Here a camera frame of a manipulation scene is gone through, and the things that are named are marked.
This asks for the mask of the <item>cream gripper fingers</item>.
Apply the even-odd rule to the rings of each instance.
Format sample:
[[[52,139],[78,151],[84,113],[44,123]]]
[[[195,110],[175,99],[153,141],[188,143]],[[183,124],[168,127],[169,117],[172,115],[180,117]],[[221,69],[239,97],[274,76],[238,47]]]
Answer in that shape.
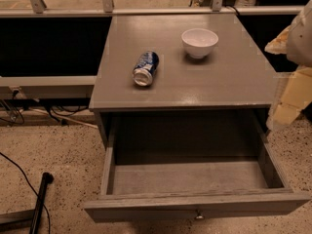
[[[287,26],[276,38],[270,41],[265,46],[264,51],[273,55],[285,55],[287,53],[290,28],[290,26]]]

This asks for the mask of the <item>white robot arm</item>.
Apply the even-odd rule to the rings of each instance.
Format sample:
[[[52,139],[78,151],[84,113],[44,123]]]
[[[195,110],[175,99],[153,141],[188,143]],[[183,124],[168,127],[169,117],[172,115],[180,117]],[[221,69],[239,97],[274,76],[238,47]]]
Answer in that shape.
[[[297,64],[296,71],[279,79],[269,110],[266,125],[270,130],[277,130],[290,125],[312,102],[312,0],[264,50],[283,54]]]

